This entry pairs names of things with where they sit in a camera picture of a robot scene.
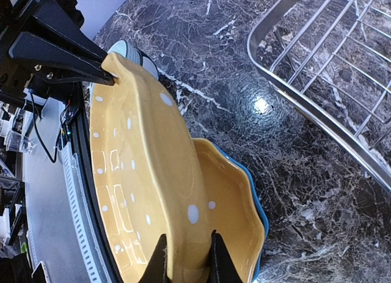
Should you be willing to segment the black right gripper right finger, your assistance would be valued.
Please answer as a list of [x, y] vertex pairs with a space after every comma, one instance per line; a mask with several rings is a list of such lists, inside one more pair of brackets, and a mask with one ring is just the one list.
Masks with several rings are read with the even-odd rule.
[[242, 282], [232, 262], [222, 236], [214, 230], [209, 253], [209, 282]]

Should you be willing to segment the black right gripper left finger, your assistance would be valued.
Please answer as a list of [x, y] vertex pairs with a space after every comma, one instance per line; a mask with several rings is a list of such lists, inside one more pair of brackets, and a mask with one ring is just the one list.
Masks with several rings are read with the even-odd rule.
[[141, 277], [141, 283], [168, 283], [167, 238], [162, 234]]

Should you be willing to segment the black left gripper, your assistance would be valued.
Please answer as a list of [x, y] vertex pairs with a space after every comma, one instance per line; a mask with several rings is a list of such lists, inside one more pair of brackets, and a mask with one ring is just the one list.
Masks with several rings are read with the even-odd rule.
[[77, 0], [1, 0], [1, 95], [23, 98], [31, 76], [41, 81], [88, 81], [108, 86], [107, 53], [81, 31]]

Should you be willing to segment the blue plate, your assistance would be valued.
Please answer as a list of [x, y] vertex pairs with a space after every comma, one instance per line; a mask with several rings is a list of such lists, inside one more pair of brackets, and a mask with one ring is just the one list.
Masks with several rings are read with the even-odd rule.
[[265, 230], [265, 237], [263, 238], [263, 244], [259, 250], [259, 256], [258, 256], [258, 259], [257, 259], [257, 262], [256, 262], [256, 265], [255, 265], [255, 269], [254, 269], [254, 273], [253, 273], [253, 278], [252, 278], [252, 282], [256, 281], [257, 278], [258, 278], [258, 275], [260, 274], [260, 267], [261, 267], [261, 257], [262, 257], [262, 252], [263, 252], [263, 247], [265, 245], [265, 241], [267, 240], [267, 237], [268, 237], [268, 234], [269, 234], [269, 220], [268, 220], [268, 217], [262, 207], [262, 204], [258, 198], [258, 195], [257, 195], [257, 192], [256, 192], [256, 187], [255, 187], [255, 183], [254, 183], [254, 180], [252, 178], [252, 174], [250, 173], [250, 171], [248, 170], [247, 167], [245, 167], [244, 165], [242, 165], [241, 163], [237, 162], [236, 160], [234, 160], [231, 156], [229, 156], [228, 154], [226, 154], [222, 149], [220, 149], [215, 143], [212, 143], [214, 145], [214, 147], [223, 155], [226, 157], [226, 159], [228, 159], [229, 161], [231, 161], [234, 165], [238, 166], [240, 169], [242, 169], [245, 174], [247, 175], [247, 179], [249, 180], [249, 183], [250, 183], [250, 190], [251, 190], [251, 193], [252, 193], [252, 200], [253, 200], [253, 203], [254, 203], [254, 207], [256, 208], [257, 210], [257, 214], [258, 214], [258, 217], [260, 218], [260, 221], [262, 222], [263, 224], [263, 227], [264, 227], [264, 230]]

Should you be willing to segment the green ceramic bowl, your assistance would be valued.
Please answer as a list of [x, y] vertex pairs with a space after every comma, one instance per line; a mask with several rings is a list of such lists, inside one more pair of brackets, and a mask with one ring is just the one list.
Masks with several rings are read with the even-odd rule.
[[108, 53], [117, 53], [124, 58], [142, 66], [155, 79], [159, 80], [159, 71], [156, 64], [151, 58], [139, 48], [130, 44], [127, 40], [119, 40], [115, 42], [108, 50]]

